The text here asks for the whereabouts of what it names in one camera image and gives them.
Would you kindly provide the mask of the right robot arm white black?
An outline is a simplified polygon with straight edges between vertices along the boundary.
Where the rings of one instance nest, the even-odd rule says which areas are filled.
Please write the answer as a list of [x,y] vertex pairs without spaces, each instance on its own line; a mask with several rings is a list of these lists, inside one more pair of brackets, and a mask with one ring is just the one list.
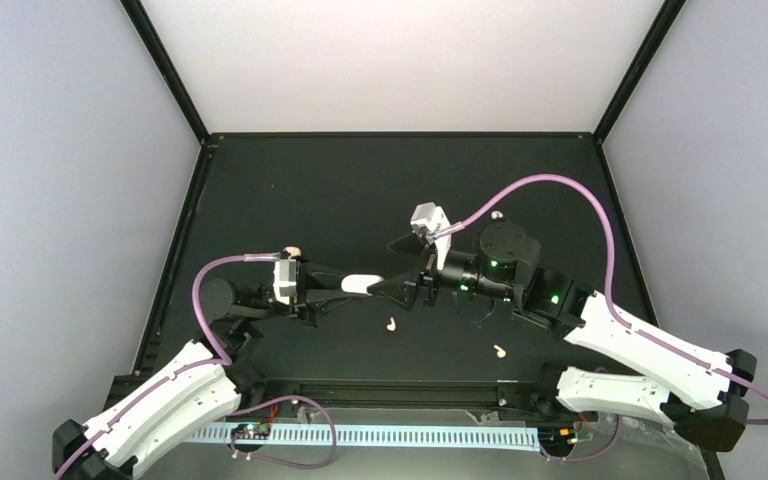
[[512,318],[633,371],[547,369],[548,380],[529,392],[538,416],[553,419],[567,409],[647,419],[715,452],[732,451],[745,432],[754,355],[695,346],[623,312],[605,294],[539,265],[541,245],[519,225],[492,221],[478,234],[473,253],[445,252],[442,241],[427,244],[414,235],[397,244],[417,254],[414,271],[375,277],[363,293],[406,310],[417,302],[433,305],[442,289],[503,301],[511,305]]

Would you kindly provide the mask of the white earbuds charging case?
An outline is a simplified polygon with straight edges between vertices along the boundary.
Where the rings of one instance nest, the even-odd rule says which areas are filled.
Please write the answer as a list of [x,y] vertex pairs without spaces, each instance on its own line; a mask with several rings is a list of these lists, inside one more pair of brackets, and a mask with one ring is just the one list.
[[380,275],[349,274],[341,280],[340,289],[347,293],[369,295],[369,288],[383,280]]

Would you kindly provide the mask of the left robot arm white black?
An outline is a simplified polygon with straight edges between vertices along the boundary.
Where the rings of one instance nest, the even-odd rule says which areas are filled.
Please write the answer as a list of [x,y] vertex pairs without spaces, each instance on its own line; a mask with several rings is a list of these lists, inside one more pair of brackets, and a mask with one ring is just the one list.
[[[234,292],[205,287],[213,269],[232,263],[268,263],[271,285],[254,290],[251,302],[239,305],[226,323],[222,300],[235,304]],[[375,274],[326,270],[294,256],[242,254],[209,262],[196,274],[191,289],[199,335],[189,340],[159,371],[112,407],[83,423],[67,420],[53,434],[52,469],[57,479],[139,479],[160,458],[207,424],[222,418],[257,413],[297,402],[323,416],[317,401],[298,394],[259,400],[253,389],[259,373],[246,353],[258,338],[251,324],[272,316],[315,316],[324,304],[366,298],[382,282]]]

